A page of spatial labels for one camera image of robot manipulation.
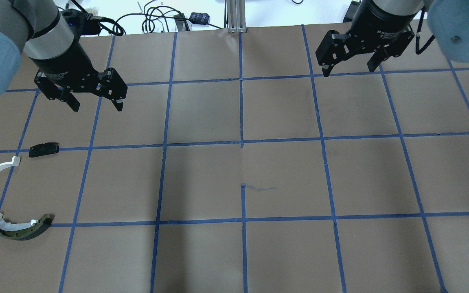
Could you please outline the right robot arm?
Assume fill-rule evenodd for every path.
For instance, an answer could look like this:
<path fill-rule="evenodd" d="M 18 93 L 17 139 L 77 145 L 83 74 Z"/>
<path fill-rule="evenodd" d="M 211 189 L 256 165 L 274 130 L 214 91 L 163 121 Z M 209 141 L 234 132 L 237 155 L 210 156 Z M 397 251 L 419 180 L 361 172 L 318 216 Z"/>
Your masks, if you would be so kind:
<path fill-rule="evenodd" d="M 391 57 L 401 56 L 411 41 L 422 54 L 433 41 L 451 61 L 469 63 L 469 0 L 363 0 L 350 29 L 327 31 L 315 56 L 328 77 L 335 65 L 371 54 L 374 72 Z"/>

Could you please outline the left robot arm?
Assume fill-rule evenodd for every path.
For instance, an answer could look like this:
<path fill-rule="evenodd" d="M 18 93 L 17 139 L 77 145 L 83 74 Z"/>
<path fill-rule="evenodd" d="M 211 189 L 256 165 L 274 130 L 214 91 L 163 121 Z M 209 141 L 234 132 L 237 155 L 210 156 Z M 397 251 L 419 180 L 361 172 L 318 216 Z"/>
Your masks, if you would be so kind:
<path fill-rule="evenodd" d="M 52 0 L 0 0 L 0 95 L 17 74 L 21 55 L 38 68 L 34 83 L 49 100 L 73 111 L 80 108 L 74 93 L 106 98 L 123 110 L 128 87 L 114 68 L 98 72 L 80 44 L 80 37 L 98 35 L 103 23 L 114 20 L 76 9 L 62 11 Z"/>

